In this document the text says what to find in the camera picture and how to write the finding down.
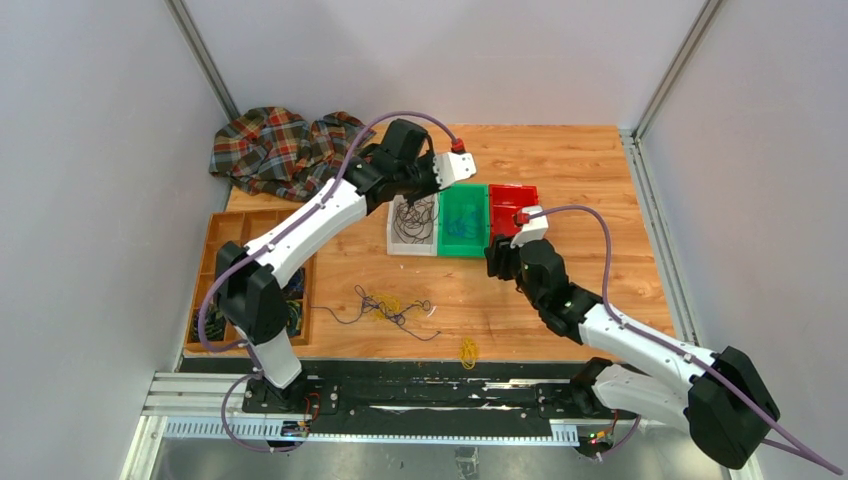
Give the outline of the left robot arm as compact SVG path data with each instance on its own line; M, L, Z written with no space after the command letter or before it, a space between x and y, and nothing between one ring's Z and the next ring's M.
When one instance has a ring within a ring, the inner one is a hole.
M227 243L217 253L215 280L200 307L205 319L215 304L237 330L234 347L244 347L253 376L270 383L268 400L283 413L298 411L306 386L302 365L286 333L288 310L280 291L324 244L384 203L402 195L414 202L473 176L476 167L461 139L437 154L412 111L391 112L383 140L362 153L364 136L350 144L336 175L285 221L240 247Z

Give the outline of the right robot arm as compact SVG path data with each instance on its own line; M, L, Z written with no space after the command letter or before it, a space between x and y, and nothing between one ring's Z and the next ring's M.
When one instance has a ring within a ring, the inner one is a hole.
M563 257L548 240L515 246L497 235L485 258L488 276L515 281L552 333L631 365L626 370L590 360L571 390L580 414L625 410L674 426L709 458L735 470L745 466L779 419L776 402L747 354L676 340L605 304L569 279Z

